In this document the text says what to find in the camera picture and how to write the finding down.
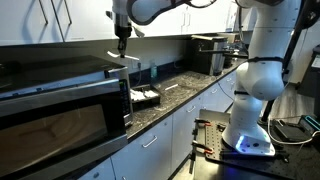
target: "kitchen counter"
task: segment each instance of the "kitchen counter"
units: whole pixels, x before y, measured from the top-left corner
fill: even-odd
[[[235,70],[245,61],[246,60],[244,59],[233,61],[232,67],[224,69],[223,73],[216,77],[186,71],[179,73],[178,75],[174,75],[173,77],[155,82],[153,86],[161,95],[160,105],[133,113],[132,126],[127,129],[129,142],[154,127],[194,97],[204,92],[218,80]],[[165,90],[175,84],[178,84],[178,86]]]

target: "wall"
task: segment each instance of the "wall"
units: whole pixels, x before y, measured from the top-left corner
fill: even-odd
[[[58,58],[68,58],[83,55],[93,55],[114,61],[129,68],[129,73],[137,72],[137,61],[112,58],[107,51],[117,52],[117,40],[102,40],[73,43],[57,43],[27,46],[11,46],[0,48],[0,63],[17,60],[29,63]],[[128,40],[127,55],[140,58],[142,69],[148,69],[150,62],[162,65],[182,58],[185,42],[182,40],[168,40],[165,38],[145,38]]]

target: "cabinet door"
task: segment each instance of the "cabinet door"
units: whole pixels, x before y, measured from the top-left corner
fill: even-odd
[[[65,41],[116,38],[106,15],[112,0],[52,0]]]
[[[116,179],[168,179],[171,138],[172,116],[169,116],[111,157]]]
[[[160,14],[152,23],[147,26],[140,26],[145,37],[180,35],[184,23],[183,7]]]
[[[199,117],[200,104],[201,96],[193,99],[173,114],[172,172],[192,150],[192,130],[195,118]]]
[[[231,0],[229,12],[228,12],[228,19],[227,19],[227,27],[226,32],[233,32],[235,28],[235,22],[237,19],[237,12],[238,12],[238,5],[235,1]]]
[[[0,4],[0,46],[62,42],[50,0],[0,0]]]
[[[204,5],[208,3],[208,0],[198,0],[193,3]],[[187,34],[225,32],[230,5],[231,0],[223,0],[216,1],[213,5],[203,9],[189,7]]]
[[[114,180],[114,172],[110,158],[83,175],[79,180]]]
[[[203,93],[202,109],[210,111],[224,112],[226,109],[221,102],[226,96],[216,83]]]
[[[220,89],[223,91],[223,95],[221,96],[220,106],[223,109],[223,112],[228,109],[228,107],[232,104],[234,99],[234,88],[235,88],[235,71],[228,74],[226,77],[219,81]]]
[[[235,31],[239,31],[238,23],[239,23],[239,13],[237,13],[237,20],[235,23]],[[242,30],[243,31],[253,31],[254,26],[257,22],[257,9],[256,8],[249,8],[249,9],[242,9]]]

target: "white robotic arm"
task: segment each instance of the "white robotic arm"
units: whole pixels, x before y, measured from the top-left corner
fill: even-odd
[[[191,0],[113,0],[118,50],[124,57],[130,37],[130,19],[151,23],[159,14]],[[284,89],[282,59],[297,21],[302,0],[236,0],[242,7],[256,7],[258,20],[249,47],[249,60],[237,69],[236,95],[223,140],[241,154],[273,156],[275,149],[258,124],[261,100],[273,100]]]
[[[131,21],[150,24],[158,15],[191,0],[113,0],[112,16],[115,34],[119,37],[118,51],[125,57],[127,39],[131,36]]]
[[[262,110],[261,100],[273,100],[284,89],[282,60],[301,0],[273,1],[271,5],[262,0],[237,2],[240,6],[256,7],[258,20],[249,46],[249,60],[237,69],[235,101],[222,137],[241,154],[273,156],[275,149],[269,135],[257,121]]]

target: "upper cabinet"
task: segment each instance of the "upper cabinet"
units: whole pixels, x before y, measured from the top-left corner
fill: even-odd
[[[62,42],[50,0],[0,0],[0,46]]]
[[[197,6],[205,5],[208,0],[195,1]],[[185,23],[182,34],[203,34],[230,31],[234,26],[237,5],[232,0],[216,1],[206,8],[186,6]]]
[[[257,22],[257,10],[256,8],[242,9],[241,14],[241,24],[242,31],[253,31],[254,26]],[[239,31],[239,16],[237,15],[237,20],[235,23],[235,30]]]
[[[149,25],[140,26],[145,37],[181,35],[184,22],[182,6],[160,14]]]
[[[52,0],[65,41],[114,39],[112,0]]]

